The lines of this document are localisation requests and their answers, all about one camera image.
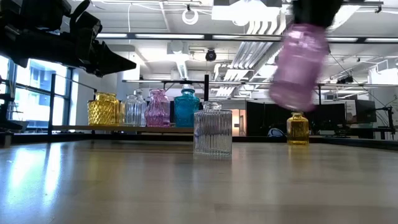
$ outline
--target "ceiling duct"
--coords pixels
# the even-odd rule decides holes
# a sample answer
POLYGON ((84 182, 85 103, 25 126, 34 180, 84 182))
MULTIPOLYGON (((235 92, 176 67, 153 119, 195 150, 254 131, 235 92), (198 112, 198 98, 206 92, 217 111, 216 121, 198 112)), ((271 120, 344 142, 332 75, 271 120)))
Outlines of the ceiling duct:
POLYGON ((173 40, 167 43, 167 56, 177 64, 177 69, 182 80, 188 79, 188 70, 185 62, 189 59, 188 43, 173 40))

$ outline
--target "yellow glass bottle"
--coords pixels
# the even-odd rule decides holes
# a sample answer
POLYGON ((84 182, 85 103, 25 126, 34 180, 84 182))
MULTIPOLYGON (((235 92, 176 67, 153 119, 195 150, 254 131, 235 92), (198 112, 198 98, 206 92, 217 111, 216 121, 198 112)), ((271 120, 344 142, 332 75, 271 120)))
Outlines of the yellow glass bottle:
POLYGON ((114 93, 95 93, 95 100, 88 102, 89 125, 119 124, 119 100, 114 93))
POLYGON ((302 113, 292 113, 287 120, 287 142, 289 144, 308 144, 310 142, 308 120, 302 113))

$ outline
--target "wall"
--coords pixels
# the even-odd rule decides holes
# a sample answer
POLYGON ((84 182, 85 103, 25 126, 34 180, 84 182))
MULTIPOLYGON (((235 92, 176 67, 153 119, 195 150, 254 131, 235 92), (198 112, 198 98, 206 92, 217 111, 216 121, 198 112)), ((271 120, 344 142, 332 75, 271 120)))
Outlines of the wall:
MULTIPOLYGON (((82 84, 96 88, 98 92, 116 93, 117 74, 98 78, 82 69, 74 69, 72 78, 82 84)), ((88 125, 87 102, 93 99, 93 90, 74 83, 72 85, 70 125, 88 125)))

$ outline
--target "cable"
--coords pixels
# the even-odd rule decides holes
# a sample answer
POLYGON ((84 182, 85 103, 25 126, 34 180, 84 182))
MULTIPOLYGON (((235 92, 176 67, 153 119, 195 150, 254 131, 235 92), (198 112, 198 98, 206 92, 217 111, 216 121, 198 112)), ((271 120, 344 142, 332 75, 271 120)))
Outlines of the cable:
POLYGON ((131 4, 133 4, 135 6, 144 7, 146 9, 150 9, 150 10, 155 10, 155 11, 184 11, 184 10, 187 9, 187 8, 183 8, 183 9, 155 9, 155 8, 151 8, 151 7, 148 7, 148 6, 144 6, 142 4, 134 4, 134 3, 131 3, 131 4))
POLYGON ((130 27, 130 7, 132 6, 132 4, 129 5, 128 9, 127 9, 127 24, 129 26, 129 33, 131 31, 131 27, 130 27))

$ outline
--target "desk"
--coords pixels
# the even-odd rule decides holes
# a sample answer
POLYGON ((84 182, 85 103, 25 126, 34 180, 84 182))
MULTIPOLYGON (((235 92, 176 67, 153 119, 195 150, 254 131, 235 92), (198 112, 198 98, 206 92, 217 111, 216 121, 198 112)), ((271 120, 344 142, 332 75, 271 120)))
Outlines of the desk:
POLYGON ((190 142, 133 141, 1 149, 1 223, 398 220, 396 152, 234 143, 225 159, 185 152, 191 149, 190 142))
POLYGON ((373 139, 373 133, 380 132, 381 139, 386 139, 386 133, 391 132, 389 128, 350 128, 350 135, 358 135, 360 138, 373 139))

